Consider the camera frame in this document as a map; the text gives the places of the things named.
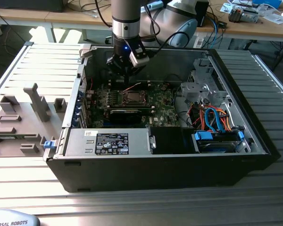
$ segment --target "desk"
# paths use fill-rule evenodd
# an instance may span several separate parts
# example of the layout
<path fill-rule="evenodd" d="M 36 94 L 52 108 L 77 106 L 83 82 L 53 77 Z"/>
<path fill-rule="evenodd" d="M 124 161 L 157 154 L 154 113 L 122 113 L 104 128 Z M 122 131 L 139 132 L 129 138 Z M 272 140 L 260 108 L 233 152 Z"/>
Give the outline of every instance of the desk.
<path fill-rule="evenodd" d="M 94 0 L 81 0 L 81 5 L 85 3 L 92 3 Z M 283 24 L 277 25 L 263 18 L 260 18 L 259 23 L 231 23 L 228 21 L 226 13 L 219 12 L 224 0 L 211 0 L 212 9 L 215 15 L 222 21 L 228 23 L 227 29 L 224 33 L 225 38 L 238 38 L 248 40 L 272 40 L 283 41 Z M 103 0 L 100 6 L 108 4 L 109 1 Z M 72 8 L 79 9 L 78 0 L 71 3 Z M 85 9 L 95 8 L 94 5 L 85 7 Z M 101 8 L 101 13 L 108 23 L 112 23 L 111 7 Z M 19 9 L 0 9 L 0 15 L 11 25 L 27 25 L 27 26 L 43 26 L 45 27 L 48 40 L 55 41 L 53 28 L 72 28 L 82 30 L 108 30 L 99 17 L 95 18 L 83 12 L 76 12 L 66 8 L 63 13 L 54 13 L 48 11 L 35 10 L 19 10 Z M 197 41 L 194 47 L 199 47 L 204 37 L 211 34 L 213 27 L 210 21 L 205 22 L 204 27 L 199 27 L 195 35 Z"/>

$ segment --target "power supply label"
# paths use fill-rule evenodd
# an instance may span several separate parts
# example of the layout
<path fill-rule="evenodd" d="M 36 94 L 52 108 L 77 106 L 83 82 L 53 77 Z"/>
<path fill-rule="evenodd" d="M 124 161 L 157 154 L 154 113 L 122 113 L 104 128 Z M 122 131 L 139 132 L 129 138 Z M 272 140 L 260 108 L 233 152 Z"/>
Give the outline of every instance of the power supply label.
<path fill-rule="evenodd" d="M 96 136 L 96 155 L 129 154 L 127 133 L 98 133 Z"/>

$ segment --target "computer case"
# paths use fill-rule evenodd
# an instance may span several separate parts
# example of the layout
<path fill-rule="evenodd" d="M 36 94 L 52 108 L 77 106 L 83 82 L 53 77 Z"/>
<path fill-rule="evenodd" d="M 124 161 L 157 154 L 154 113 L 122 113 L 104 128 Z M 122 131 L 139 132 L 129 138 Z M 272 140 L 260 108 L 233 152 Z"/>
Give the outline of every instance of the computer case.
<path fill-rule="evenodd" d="M 36 9 L 63 12 L 68 0 L 0 0 L 0 8 Z"/>

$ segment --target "blue clip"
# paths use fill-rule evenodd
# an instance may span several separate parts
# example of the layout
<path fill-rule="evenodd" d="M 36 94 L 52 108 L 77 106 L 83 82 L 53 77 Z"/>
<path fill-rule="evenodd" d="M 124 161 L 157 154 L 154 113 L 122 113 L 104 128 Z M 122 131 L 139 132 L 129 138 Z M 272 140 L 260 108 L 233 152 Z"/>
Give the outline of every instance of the blue clip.
<path fill-rule="evenodd" d="M 197 131 L 195 133 L 196 140 L 213 140 L 213 135 L 206 131 Z"/>
<path fill-rule="evenodd" d="M 240 140 L 243 140 L 244 139 L 244 134 L 242 131 L 239 131 L 238 132 L 238 136 L 240 137 Z"/>
<path fill-rule="evenodd" d="M 56 141 L 55 140 L 48 140 L 48 141 L 45 141 L 44 143 L 44 148 L 50 148 L 50 149 L 55 149 L 57 148 L 56 146 Z"/>

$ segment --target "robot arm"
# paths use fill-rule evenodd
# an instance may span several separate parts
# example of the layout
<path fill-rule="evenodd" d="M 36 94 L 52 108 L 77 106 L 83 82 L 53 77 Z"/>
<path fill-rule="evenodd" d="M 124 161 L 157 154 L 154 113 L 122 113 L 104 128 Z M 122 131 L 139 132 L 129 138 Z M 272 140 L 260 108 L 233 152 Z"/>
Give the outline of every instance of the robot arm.
<path fill-rule="evenodd" d="M 142 15 L 141 28 L 141 6 L 148 2 L 150 1 L 111 0 L 114 54 L 107 60 L 107 65 L 112 73 L 124 76 L 125 83 L 128 83 L 129 76 L 137 74 L 150 60 L 140 38 L 140 33 L 146 36 L 153 35 L 150 30 L 151 21 L 145 13 Z M 158 14 L 157 23 L 161 28 L 159 39 L 164 41 L 170 34 L 178 31 L 186 32 L 192 38 L 197 21 L 195 19 L 191 21 L 189 17 L 191 14 L 184 11 L 188 8 L 190 11 L 192 9 L 192 14 L 195 12 L 194 5 L 191 6 L 190 2 L 191 0 L 173 0 L 168 3 L 167 8 L 170 9 L 166 8 Z M 189 41 L 186 36 L 177 34 L 169 41 L 169 44 L 180 43 L 182 39 L 185 43 Z"/>

